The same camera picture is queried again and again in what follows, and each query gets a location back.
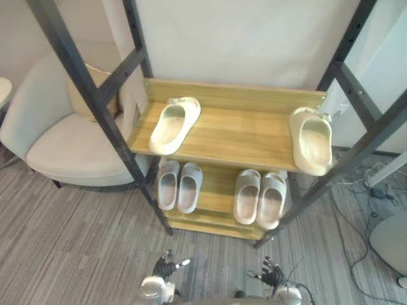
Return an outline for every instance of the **black metal frame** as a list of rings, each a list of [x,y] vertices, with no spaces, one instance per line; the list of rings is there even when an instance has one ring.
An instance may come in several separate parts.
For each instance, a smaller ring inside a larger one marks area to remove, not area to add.
[[[291,188],[293,207],[281,218],[280,225],[276,229],[266,232],[264,236],[254,244],[254,248],[259,248],[272,236],[276,235],[282,228],[302,213],[302,211],[328,191],[333,183],[341,179],[342,175],[350,172],[353,168],[357,167],[365,157],[373,153],[381,143],[390,137],[406,121],[407,90],[403,92],[385,114],[382,114],[360,82],[358,82],[356,77],[344,64],[346,56],[368,19],[375,3],[376,0],[361,0],[317,88],[318,90],[326,91],[336,78],[363,125],[366,127],[367,132],[325,176],[318,179],[304,196],[301,197],[298,191],[296,174],[289,173],[288,180]]]
[[[111,97],[114,96],[135,68],[140,64],[143,73],[151,76],[151,68],[144,48],[144,40],[139,32],[140,27],[132,26],[132,36],[136,45],[128,57],[113,71],[113,73],[97,88],[91,78],[85,63],[64,23],[59,10],[53,0],[27,0],[31,11],[36,17],[38,24],[47,36],[55,53],[57,54],[65,70],[68,72],[73,83],[81,93],[83,99],[95,116],[106,137],[112,143],[114,149],[125,164],[127,170],[140,187],[147,202],[153,210],[166,232],[173,234],[167,218],[158,208],[153,193],[147,185],[147,179],[143,176],[139,166],[135,162],[134,154],[130,151],[127,143],[121,135],[113,117],[106,108]],[[135,2],[123,0],[130,25],[139,25]]]
[[[111,97],[116,94],[120,86],[139,64],[141,65],[144,77],[151,78],[153,76],[135,1],[122,0],[134,40],[135,50],[130,53],[99,88],[96,88],[92,81],[53,0],[26,1],[97,122],[133,176],[135,183],[140,186],[148,203],[153,207],[159,220],[167,230],[167,233],[172,234],[172,228],[169,226],[162,211],[158,208],[157,202],[148,186],[156,175],[158,168],[157,160],[155,160],[153,167],[150,168],[147,177],[144,178],[134,160],[134,155],[130,152],[119,129],[106,109],[106,104]],[[299,192],[296,183],[296,174],[288,174],[291,198],[294,203],[293,207],[280,220],[280,226],[277,227],[277,229],[266,232],[262,239],[256,241],[254,248],[262,246],[273,235],[277,234],[284,226],[321,197],[332,186],[332,183],[340,179],[343,174],[349,172],[353,167],[360,164],[367,155],[371,154],[387,137],[392,135],[406,121],[407,91],[382,115],[362,85],[344,64],[346,56],[362,30],[363,25],[366,23],[375,3],[376,0],[361,0],[317,87],[317,90],[326,91],[336,78],[366,127],[367,132],[356,145],[349,150],[347,155],[325,176],[321,177],[304,196],[301,197]]]

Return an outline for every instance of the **white wall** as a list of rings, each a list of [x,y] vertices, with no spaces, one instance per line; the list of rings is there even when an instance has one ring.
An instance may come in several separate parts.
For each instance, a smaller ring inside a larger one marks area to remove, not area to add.
[[[355,0],[136,0],[156,78],[314,90]]]
[[[114,43],[102,0],[60,0],[59,11],[75,41]]]
[[[407,1],[378,1],[365,28],[352,48],[346,64],[382,112],[407,89]],[[348,104],[337,83],[328,90],[323,110],[335,113]],[[333,144],[350,147],[366,129],[352,107],[333,122]],[[378,150],[407,150],[407,125],[402,126]]]
[[[41,28],[24,0],[1,0],[0,76],[14,89],[34,63],[51,50]]]

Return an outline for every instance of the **slipper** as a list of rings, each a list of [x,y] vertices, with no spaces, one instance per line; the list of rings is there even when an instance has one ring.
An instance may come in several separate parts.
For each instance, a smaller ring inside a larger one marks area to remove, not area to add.
[[[256,220],[260,180],[257,170],[244,170],[237,176],[233,213],[241,224],[252,224]]]
[[[176,205],[178,172],[177,161],[166,162],[158,171],[158,206],[162,210],[172,210]]]
[[[263,177],[256,219],[261,227],[272,230],[279,225],[286,194],[287,185],[281,176],[267,173]]]
[[[294,163],[304,173],[323,176],[332,164],[330,117],[301,107],[290,116]]]
[[[181,171],[177,208],[181,213],[192,213],[197,208],[202,186],[202,169],[195,163],[187,163]]]
[[[170,98],[151,134],[150,150],[162,156],[176,152],[201,113],[193,97]]]

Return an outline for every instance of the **white armchair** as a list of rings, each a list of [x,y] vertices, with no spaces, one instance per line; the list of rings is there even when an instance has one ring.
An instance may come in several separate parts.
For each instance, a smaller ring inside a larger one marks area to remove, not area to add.
[[[80,44],[86,63],[112,71],[120,58],[111,44]],[[52,53],[40,60],[18,88],[0,129],[1,142],[35,171],[69,184],[114,186],[134,181],[99,124],[76,114],[67,92],[68,75]],[[147,96],[139,77],[137,98]],[[130,136],[136,100],[129,86],[119,92],[122,110],[116,118],[121,133]],[[151,158],[135,157],[144,175]]]

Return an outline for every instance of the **side table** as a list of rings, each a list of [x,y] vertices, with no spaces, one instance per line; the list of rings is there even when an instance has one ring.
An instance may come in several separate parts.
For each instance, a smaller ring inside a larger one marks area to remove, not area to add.
[[[5,109],[10,100],[12,89],[13,85],[11,81],[6,78],[0,78],[0,126],[6,116]],[[19,158],[17,156],[10,158],[5,164],[0,166],[0,170],[18,160]]]

